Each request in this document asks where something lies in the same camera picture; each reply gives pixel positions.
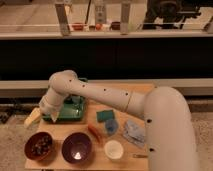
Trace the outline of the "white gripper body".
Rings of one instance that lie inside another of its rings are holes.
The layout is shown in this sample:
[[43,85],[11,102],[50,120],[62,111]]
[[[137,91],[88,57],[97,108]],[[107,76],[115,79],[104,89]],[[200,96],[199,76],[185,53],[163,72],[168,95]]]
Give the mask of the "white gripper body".
[[57,121],[62,106],[62,101],[58,104],[50,104],[45,98],[42,98],[39,102],[40,112],[44,115],[49,115],[53,122]]

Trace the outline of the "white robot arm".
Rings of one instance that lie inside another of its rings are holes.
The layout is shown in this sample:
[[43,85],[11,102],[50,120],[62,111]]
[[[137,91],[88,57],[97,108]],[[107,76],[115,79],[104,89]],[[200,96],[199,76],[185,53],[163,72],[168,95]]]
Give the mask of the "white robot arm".
[[199,171],[191,112],[172,87],[139,93],[83,82],[72,70],[56,72],[39,102],[40,111],[58,117],[65,99],[79,95],[145,120],[149,171]]

